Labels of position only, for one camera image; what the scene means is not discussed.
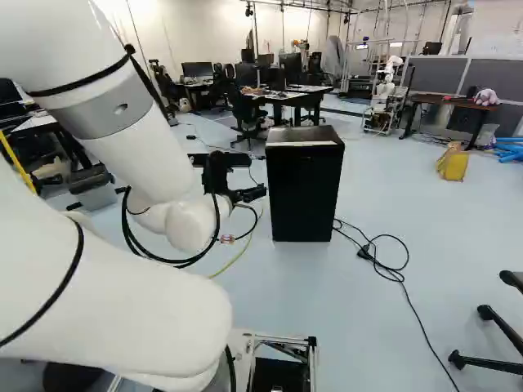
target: blue foam tube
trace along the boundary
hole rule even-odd
[[[501,163],[505,163],[505,162],[511,162],[514,159],[519,159],[519,158],[523,158],[523,153],[516,153],[516,154],[512,154],[512,155],[507,155],[507,156],[501,157],[499,159],[499,161]]]
[[[523,141],[523,137],[496,137],[497,141]]]
[[[497,149],[507,149],[509,151],[523,151],[523,145],[510,145],[506,143],[496,143]]]

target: computer monitor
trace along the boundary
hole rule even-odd
[[[256,86],[257,71],[254,64],[238,63],[235,65],[236,83],[240,86]]]
[[[443,44],[441,42],[425,42],[422,54],[426,55],[439,55]]]
[[[285,72],[281,68],[270,67],[267,69],[266,83],[269,85],[271,90],[285,90]]]
[[[22,100],[16,86],[10,79],[0,78],[0,105]]]
[[[212,76],[212,63],[209,61],[196,63],[181,63],[183,69],[183,76],[190,78],[203,78],[205,76]]]
[[[279,55],[279,65],[285,69],[287,84],[297,84],[302,78],[302,55],[300,53],[284,53]]]
[[[265,55],[258,55],[257,63],[259,65],[271,65],[275,61],[274,53],[267,53]]]
[[[242,63],[253,63],[254,62],[254,50],[253,49],[242,49]]]

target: desk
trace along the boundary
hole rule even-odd
[[[409,116],[409,119],[407,120],[407,126],[405,127],[405,132],[402,136],[400,136],[400,139],[404,139],[405,137],[409,137],[413,134],[412,132],[412,123],[414,121],[414,116],[416,115],[416,109],[420,104],[433,104],[433,105],[453,105],[455,107],[459,108],[466,108],[466,109],[476,109],[480,110],[481,112],[481,118],[478,122],[478,126],[476,130],[474,130],[474,133],[472,134],[471,141],[468,142],[468,146],[465,149],[466,151],[472,149],[474,147],[474,144],[476,143],[477,137],[480,135],[481,128],[483,127],[483,124],[485,123],[485,120],[487,118],[487,114],[489,112],[494,112],[498,109],[498,105],[493,106],[482,106],[482,105],[476,105],[470,100],[466,99],[455,99],[455,100],[443,100],[443,96],[437,95],[437,94],[416,94],[409,98],[412,101],[412,110]]]
[[[259,96],[256,94],[245,94],[251,96],[256,100],[261,100],[260,105],[272,104],[274,107],[275,126],[282,124],[282,106],[290,106],[294,108],[294,126],[300,127],[302,125],[302,108],[314,108],[314,125],[320,124],[320,102],[323,99],[324,92],[329,88],[323,88],[315,92],[311,91],[286,91],[285,96],[278,96],[280,91],[266,91],[265,95]]]
[[[326,94],[334,90],[332,86],[310,86],[308,84],[291,84],[287,85],[285,91],[308,92]]]
[[[214,84],[213,82],[196,82],[196,83],[180,83],[174,82],[176,86],[183,87],[186,90],[187,99],[189,100],[190,107],[193,111],[200,109],[200,101],[202,98],[202,92],[208,91],[209,88]]]
[[[31,117],[27,121],[13,129],[10,134],[18,132],[50,132],[56,136],[67,158],[72,163],[80,162],[84,169],[92,166],[91,160],[85,154],[85,151],[76,139],[56,121],[50,114],[41,117]]]

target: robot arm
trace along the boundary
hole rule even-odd
[[[132,187],[127,208],[138,222],[179,249],[203,247],[217,224],[212,199],[188,199],[190,160],[101,11],[89,0],[19,0],[2,15],[10,38],[0,42],[2,76]],[[41,309],[78,258],[56,303],[0,345],[0,357],[106,368],[165,391],[210,382],[231,328],[223,290],[77,231],[5,162],[0,179],[0,296],[12,298],[0,303],[0,341]],[[217,204],[220,216],[230,214],[229,196]]]

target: light blue floor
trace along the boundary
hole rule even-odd
[[[324,100],[321,101],[322,109],[334,109],[352,113],[363,113],[368,105],[354,104],[340,100],[333,94],[325,94]]]
[[[521,294],[498,278],[500,270],[523,270],[523,166],[472,154],[465,181],[447,182],[435,170],[442,147],[363,135],[359,118],[325,115],[346,142],[337,216],[370,236],[389,233],[407,243],[411,261],[405,284],[442,361],[447,364],[448,354],[460,349],[467,355],[520,362],[503,334],[478,319],[476,307],[491,304],[516,330],[523,326]],[[172,129],[188,152],[205,151],[197,140],[185,139],[195,130],[206,143],[224,147],[236,135],[206,118],[187,114],[179,119],[193,124]],[[262,146],[255,150],[262,152]],[[266,181],[265,162],[254,161],[252,174]],[[230,185],[248,187],[252,182],[245,169],[237,169]],[[72,201],[65,194],[49,203],[63,208]],[[229,292],[235,326],[275,335],[317,336],[319,392],[453,390],[399,286],[379,278],[339,234],[333,234],[330,243],[274,243],[268,198],[253,206],[265,210],[253,242],[217,278]],[[92,214],[92,219],[108,241],[125,248],[119,214],[115,205]],[[235,211],[222,231],[241,233],[251,223],[247,211]],[[135,231],[157,253],[177,254],[163,238]],[[361,239],[356,232],[350,235]],[[213,273],[239,247],[215,247],[191,271]],[[405,256],[395,243],[383,241],[378,257],[398,266]],[[518,376],[449,368],[463,392],[523,388]],[[121,390],[133,389],[129,383]]]

